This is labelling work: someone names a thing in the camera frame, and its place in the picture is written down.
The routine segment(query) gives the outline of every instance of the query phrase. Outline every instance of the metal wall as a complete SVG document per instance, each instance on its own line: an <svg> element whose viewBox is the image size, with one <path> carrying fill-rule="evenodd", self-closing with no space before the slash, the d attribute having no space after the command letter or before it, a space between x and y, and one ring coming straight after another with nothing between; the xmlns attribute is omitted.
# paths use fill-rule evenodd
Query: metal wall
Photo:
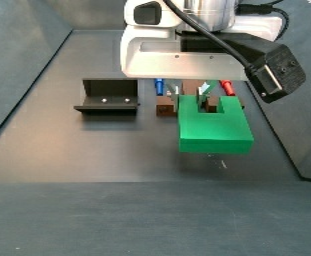
<svg viewBox="0 0 311 256"><path fill-rule="evenodd" d="M286 10L291 20L279 42L291 48L307 81L275 103L259 103L300 175L311 178L311 4L306 0L286 0L276 6Z"/></svg>
<svg viewBox="0 0 311 256"><path fill-rule="evenodd" d="M80 30L124 29L125 0L44 0L69 23Z"/></svg>
<svg viewBox="0 0 311 256"><path fill-rule="evenodd" d="M44 2L0 0L0 125L69 32Z"/></svg>

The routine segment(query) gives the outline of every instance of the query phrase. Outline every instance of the white robot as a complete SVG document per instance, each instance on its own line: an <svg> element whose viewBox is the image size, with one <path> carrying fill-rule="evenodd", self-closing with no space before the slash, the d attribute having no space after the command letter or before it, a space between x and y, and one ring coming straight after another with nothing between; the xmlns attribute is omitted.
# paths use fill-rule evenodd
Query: white robot
<svg viewBox="0 0 311 256"><path fill-rule="evenodd" d="M249 80L265 102L290 94L306 77L288 48L271 43L277 37L282 19L264 15L236 16L237 2L128 0L120 44L124 74L135 78ZM212 40L217 37L219 49L204 48L209 44L204 36Z"/></svg>

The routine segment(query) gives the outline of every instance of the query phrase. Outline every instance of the green block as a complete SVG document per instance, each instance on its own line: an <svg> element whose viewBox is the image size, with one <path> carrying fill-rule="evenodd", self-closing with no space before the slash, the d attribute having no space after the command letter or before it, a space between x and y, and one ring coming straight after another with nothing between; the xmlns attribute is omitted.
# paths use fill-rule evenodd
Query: green block
<svg viewBox="0 0 311 256"><path fill-rule="evenodd" d="M237 97L220 97L217 113L197 110L196 97L179 98L180 152L241 154L253 143Z"/></svg>

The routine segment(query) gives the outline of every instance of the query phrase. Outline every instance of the cable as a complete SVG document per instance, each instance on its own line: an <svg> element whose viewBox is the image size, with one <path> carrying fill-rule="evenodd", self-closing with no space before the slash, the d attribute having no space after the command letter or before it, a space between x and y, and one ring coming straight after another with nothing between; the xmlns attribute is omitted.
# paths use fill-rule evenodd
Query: cable
<svg viewBox="0 0 311 256"><path fill-rule="evenodd" d="M276 1L272 1L272 2L265 3L265 4L273 5L273 4L277 4L277 3L280 3L280 2L283 2L283 0L276 0Z"/></svg>
<svg viewBox="0 0 311 256"><path fill-rule="evenodd" d="M168 8L176 14L176 16L211 41L213 41L225 51L227 53L240 62L243 65L245 72L251 74L256 72L253 65L245 60L241 54L223 41L220 40L204 27L201 27L176 7L176 5L171 2L171 0L163 0Z"/></svg>
<svg viewBox="0 0 311 256"><path fill-rule="evenodd" d="M239 4L237 9L236 9L236 14L239 14L239 15L248 15L248 14L265 15L265 14L269 14L272 12L279 13L282 15L283 19L284 19L284 25L283 25L283 27L279 31L276 39L279 39L283 36L283 34L286 33L287 28L288 28L288 23L290 23L288 14L282 9L275 8L272 6L273 4L280 3L282 1L283 0L276 0L276 1L272 1L272 2L265 3L265 4L260 4L260 5Z"/></svg>
<svg viewBox="0 0 311 256"><path fill-rule="evenodd" d="M282 30L279 31L276 40L283 36L283 34L286 33L287 29L288 29L288 23L290 23L290 19L288 19L288 14L279 8L272 8L272 12L279 13L283 18L284 18L284 26L282 28Z"/></svg>

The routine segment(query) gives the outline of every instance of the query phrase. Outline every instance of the brown block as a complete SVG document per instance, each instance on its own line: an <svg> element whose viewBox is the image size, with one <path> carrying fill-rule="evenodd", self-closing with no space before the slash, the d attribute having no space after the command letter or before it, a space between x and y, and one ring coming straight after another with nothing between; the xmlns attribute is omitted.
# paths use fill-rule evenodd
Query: brown block
<svg viewBox="0 0 311 256"><path fill-rule="evenodd" d="M156 116L176 116L177 113L173 112L173 102L167 96L156 97Z"/></svg>
<svg viewBox="0 0 311 256"><path fill-rule="evenodd" d="M241 109L244 109L244 102L240 98L239 99L239 103L240 103L240 106L241 106ZM211 95L208 98L207 98L207 101L204 102L204 109L205 109L205 112L208 113L216 113L216 106L219 104L219 97L215 96L215 95Z"/></svg>
<svg viewBox="0 0 311 256"><path fill-rule="evenodd" d="M181 80L181 91L184 95L196 95L196 89L205 80Z"/></svg>

